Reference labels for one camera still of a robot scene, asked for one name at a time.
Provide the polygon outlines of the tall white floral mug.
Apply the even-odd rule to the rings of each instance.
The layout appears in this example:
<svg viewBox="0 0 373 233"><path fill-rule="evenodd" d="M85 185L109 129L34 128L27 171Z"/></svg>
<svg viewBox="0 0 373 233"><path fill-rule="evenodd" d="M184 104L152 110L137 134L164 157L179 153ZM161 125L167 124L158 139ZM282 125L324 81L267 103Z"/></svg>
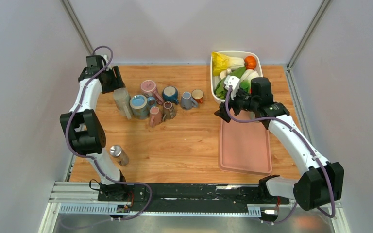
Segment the tall white floral mug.
<svg viewBox="0 0 373 233"><path fill-rule="evenodd" d="M255 120L259 118L263 118L265 115L262 112L254 112L254 113L249 113L250 116L250 122L261 122L261 120Z"/></svg>

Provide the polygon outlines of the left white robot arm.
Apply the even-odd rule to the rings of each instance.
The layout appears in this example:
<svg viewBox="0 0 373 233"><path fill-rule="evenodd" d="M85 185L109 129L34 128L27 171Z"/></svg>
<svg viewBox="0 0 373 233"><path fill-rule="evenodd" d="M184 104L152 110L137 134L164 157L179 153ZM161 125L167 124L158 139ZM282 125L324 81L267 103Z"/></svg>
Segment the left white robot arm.
<svg viewBox="0 0 373 233"><path fill-rule="evenodd" d="M99 175L99 193L123 201L129 187L106 151L106 135L95 113L99 95L123 87L123 83L119 69L110 65L107 55L88 56L86 64L78 78L80 87L73 107L60 115L61 127L71 152L88 160Z"/></svg>

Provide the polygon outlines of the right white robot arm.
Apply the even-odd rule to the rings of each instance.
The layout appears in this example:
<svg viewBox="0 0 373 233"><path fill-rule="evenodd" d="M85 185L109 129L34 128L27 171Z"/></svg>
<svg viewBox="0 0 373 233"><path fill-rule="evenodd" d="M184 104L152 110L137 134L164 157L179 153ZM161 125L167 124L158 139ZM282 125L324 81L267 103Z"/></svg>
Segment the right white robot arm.
<svg viewBox="0 0 373 233"><path fill-rule="evenodd" d="M225 122L262 123L283 144L301 174L298 180L279 175L261 179L258 198L270 203L277 196L284 197L296 201L305 211L318 209L334 218L335 202L342 195L344 168L319 153L298 129L288 109L274 101L269 79L252 79L250 92L240 86L236 76L227 76L219 87L227 93L214 114Z"/></svg>

